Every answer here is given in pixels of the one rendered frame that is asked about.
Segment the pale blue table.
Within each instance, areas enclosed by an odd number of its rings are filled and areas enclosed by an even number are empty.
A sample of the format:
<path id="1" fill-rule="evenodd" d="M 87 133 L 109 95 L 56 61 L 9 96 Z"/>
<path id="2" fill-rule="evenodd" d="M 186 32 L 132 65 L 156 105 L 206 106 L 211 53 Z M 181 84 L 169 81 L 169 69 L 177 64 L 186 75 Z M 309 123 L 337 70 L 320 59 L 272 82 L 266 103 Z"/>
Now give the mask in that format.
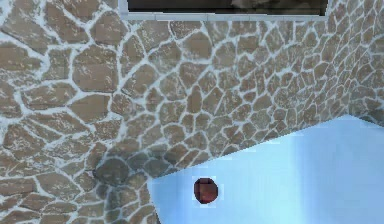
<path id="1" fill-rule="evenodd" d="M 194 183 L 218 197 L 200 204 Z M 384 127 L 344 115 L 155 178 L 161 224 L 384 224 Z"/>

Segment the grey framed window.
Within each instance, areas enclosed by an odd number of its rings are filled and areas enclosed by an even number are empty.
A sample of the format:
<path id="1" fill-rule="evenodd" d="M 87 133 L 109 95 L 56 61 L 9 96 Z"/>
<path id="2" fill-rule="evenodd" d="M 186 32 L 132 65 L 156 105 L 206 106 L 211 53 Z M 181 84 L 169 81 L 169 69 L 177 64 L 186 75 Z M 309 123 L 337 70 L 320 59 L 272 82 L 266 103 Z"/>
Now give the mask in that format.
<path id="1" fill-rule="evenodd" d="M 335 0 L 118 0 L 126 20 L 325 21 Z"/>

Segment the red apple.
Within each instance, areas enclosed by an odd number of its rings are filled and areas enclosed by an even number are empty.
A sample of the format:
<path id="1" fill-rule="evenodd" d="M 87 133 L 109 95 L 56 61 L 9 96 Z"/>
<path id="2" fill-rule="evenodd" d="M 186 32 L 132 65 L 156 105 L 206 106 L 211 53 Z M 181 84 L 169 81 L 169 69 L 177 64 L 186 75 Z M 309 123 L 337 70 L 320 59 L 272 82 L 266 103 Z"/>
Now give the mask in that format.
<path id="1" fill-rule="evenodd" d="M 218 186 L 211 178 L 199 178 L 194 183 L 194 196 L 200 204 L 209 204 L 218 197 Z"/>

